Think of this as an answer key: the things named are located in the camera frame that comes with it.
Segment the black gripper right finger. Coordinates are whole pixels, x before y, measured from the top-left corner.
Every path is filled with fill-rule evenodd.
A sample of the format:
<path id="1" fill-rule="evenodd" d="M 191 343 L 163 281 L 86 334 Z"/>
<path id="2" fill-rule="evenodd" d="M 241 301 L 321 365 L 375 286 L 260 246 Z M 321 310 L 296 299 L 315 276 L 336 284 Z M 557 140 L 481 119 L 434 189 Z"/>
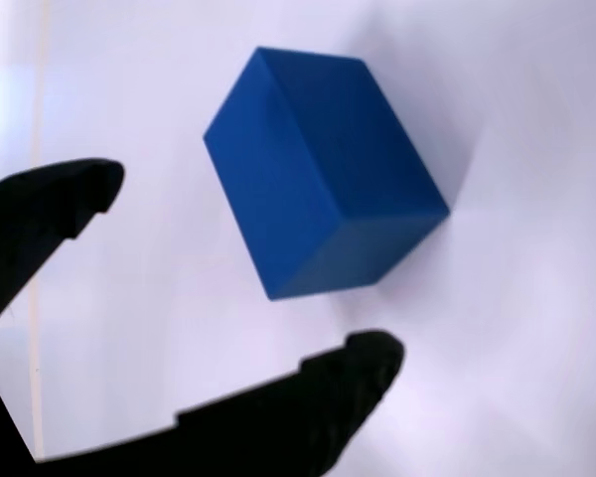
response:
<path id="1" fill-rule="evenodd" d="M 367 330 L 289 375 L 178 415 L 174 427 L 36 463 L 35 476 L 323 476 L 395 380 L 405 348 Z"/>

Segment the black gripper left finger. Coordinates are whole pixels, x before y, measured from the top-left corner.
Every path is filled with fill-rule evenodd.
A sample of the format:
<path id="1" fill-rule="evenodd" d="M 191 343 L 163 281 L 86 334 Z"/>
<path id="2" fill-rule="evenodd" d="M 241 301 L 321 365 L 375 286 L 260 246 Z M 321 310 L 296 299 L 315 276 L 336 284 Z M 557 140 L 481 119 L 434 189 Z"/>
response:
<path id="1" fill-rule="evenodd" d="M 123 179 L 120 162 L 87 158 L 0 181 L 0 315 L 64 240 L 108 212 Z"/>

